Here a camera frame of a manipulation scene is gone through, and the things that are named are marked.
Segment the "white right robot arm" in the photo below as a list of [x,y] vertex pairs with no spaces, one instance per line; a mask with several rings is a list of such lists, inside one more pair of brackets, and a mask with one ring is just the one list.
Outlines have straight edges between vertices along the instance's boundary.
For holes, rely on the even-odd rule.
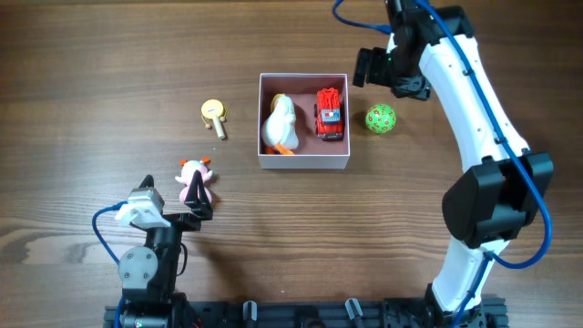
[[462,8],[393,0],[386,9],[389,22],[379,31],[389,43],[359,52],[353,83],[389,87],[399,98],[436,95],[463,170],[442,200],[451,241],[419,317],[426,327],[492,327],[496,317],[481,291],[493,265],[502,262],[502,251],[536,216],[543,219],[543,241],[521,267],[540,261],[550,247],[552,220],[543,196],[553,162],[547,153],[531,151],[510,123]]

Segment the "red toy fire truck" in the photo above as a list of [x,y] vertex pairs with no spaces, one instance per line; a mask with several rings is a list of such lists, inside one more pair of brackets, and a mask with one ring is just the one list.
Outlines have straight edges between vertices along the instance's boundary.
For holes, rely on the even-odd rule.
[[315,133],[323,140],[343,138],[343,114],[340,93],[336,88],[323,88],[317,92],[314,105]]

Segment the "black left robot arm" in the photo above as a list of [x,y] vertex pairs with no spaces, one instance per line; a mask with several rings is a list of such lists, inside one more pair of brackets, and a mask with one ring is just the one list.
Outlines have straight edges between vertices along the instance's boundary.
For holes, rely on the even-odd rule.
[[176,292],[176,280],[183,270],[179,257],[188,255],[181,239],[185,231],[199,231],[211,220],[213,210],[200,172],[195,171],[186,188],[188,212],[165,214],[164,200],[154,188],[151,176],[132,190],[116,219],[122,225],[142,230],[142,246],[126,251],[119,259],[122,299],[116,309],[116,327],[201,327],[202,319],[189,304],[186,294]]

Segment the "white duck plush toy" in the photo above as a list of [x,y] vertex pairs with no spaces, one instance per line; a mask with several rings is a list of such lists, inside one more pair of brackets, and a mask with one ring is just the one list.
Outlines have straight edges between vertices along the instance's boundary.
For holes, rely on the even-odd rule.
[[292,99],[277,94],[271,102],[271,114],[261,126],[261,139],[269,155],[293,155],[299,147],[295,130],[296,115]]

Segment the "green ball red numbers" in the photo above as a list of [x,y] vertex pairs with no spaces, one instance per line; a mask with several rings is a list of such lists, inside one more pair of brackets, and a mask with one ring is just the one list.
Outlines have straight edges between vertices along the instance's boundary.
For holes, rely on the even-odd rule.
[[396,112],[388,104],[373,105],[366,112],[365,125],[375,134],[384,134],[396,125]]

